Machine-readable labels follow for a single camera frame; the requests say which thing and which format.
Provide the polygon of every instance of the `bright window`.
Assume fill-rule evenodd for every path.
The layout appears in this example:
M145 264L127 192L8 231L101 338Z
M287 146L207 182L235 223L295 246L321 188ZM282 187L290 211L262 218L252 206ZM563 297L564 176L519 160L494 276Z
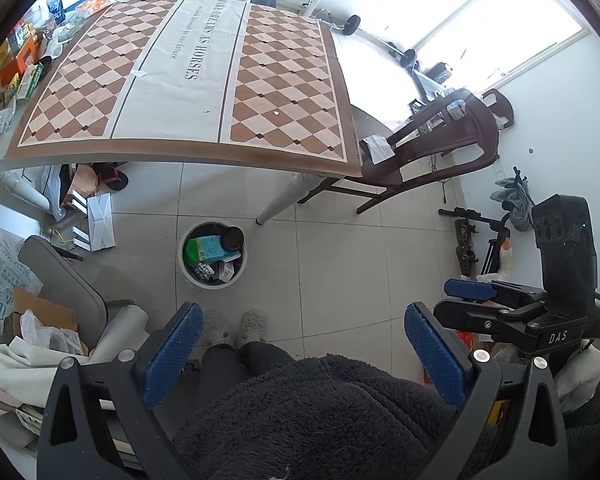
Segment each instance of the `bright window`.
M482 91L582 27L554 0L477 0L429 40L418 58L442 61L445 85Z

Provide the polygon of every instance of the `fuzzy dark jacket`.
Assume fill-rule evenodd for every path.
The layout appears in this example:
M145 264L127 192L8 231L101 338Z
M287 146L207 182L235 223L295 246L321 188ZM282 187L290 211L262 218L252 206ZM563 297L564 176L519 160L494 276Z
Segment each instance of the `fuzzy dark jacket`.
M600 386L567 417L572 478L600 450ZM174 437L196 479L407 479L456 409L425 386L341 356L311 358L250 379ZM484 462L491 433L463 477Z

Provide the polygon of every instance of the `screw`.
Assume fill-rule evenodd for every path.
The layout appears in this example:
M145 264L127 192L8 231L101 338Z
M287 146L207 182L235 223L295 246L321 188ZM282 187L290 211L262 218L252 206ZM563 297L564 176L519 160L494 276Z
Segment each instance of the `screw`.
M62 359L62 361L60 361L60 367L64 370L68 370L73 365L74 365L73 357L65 357L64 359Z
M548 366L544 357L534 357L534 364L541 370L544 370Z
M131 350L131 349L123 350L122 352L120 352L118 354L118 361L127 363L127 362L131 361L131 359L133 359L134 357L136 357L136 353L133 350Z
M491 359L491 356L489 355L489 352L487 352L486 350L476 350L474 352L474 359L476 361L478 361L479 363L485 363L489 359Z

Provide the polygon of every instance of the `person's leg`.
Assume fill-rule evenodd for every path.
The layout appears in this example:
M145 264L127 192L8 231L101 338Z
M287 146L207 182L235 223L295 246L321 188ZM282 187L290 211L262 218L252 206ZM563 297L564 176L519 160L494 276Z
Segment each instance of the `person's leg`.
M202 357L202 371L194 409L204 408L217 397L250 378L249 370L240 362L232 346L212 346Z
M267 325L267 317L257 310L250 310L242 316L238 335L239 355L254 376L294 360L282 348L265 342Z
M224 316L215 310L205 312L204 316L205 328L200 336L200 344L210 345L211 348L202 357L195 410L204 408L215 398L251 378L238 358Z

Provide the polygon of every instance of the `black round cup lid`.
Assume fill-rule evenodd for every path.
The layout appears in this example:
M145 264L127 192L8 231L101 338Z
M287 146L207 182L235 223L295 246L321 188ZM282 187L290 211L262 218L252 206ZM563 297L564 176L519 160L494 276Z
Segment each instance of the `black round cup lid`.
M239 251L244 245L244 233L239 227L228 227L220 237L220 245L231 253Z

